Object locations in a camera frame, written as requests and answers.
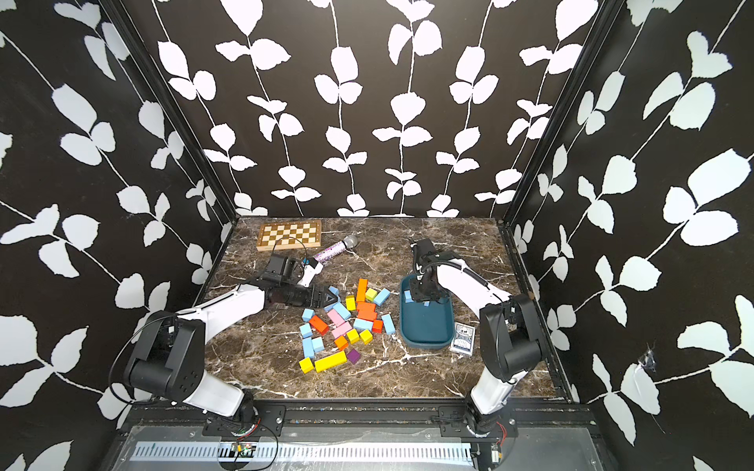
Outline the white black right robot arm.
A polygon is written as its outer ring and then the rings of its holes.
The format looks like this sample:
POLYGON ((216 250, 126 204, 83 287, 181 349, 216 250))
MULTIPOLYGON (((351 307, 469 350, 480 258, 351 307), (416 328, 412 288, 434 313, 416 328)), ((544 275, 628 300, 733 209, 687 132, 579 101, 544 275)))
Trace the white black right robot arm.
POLYGON ((518 383, 549 353, 533 300, 513 296, 474 272, 457 253, 439 250, 431 239, 410 243, 414 301, 438 301, 452 294, 478 319, 484 369, 467 395, 465 423, 481 436, 507 422, 502 410, 518 383))

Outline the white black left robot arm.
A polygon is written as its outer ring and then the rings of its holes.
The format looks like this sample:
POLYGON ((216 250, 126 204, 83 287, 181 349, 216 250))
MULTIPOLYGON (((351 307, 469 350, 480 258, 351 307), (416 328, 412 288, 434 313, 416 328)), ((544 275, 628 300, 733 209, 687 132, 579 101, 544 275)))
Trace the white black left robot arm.
POLYGON ((218 334, 272 304, 317 309, 337 296, 327 288, 252 282, 194 308, 151 315, 125 363, 124 383, 171 402, 232 418, 245 393, 205 371, 205 346, 218 334))

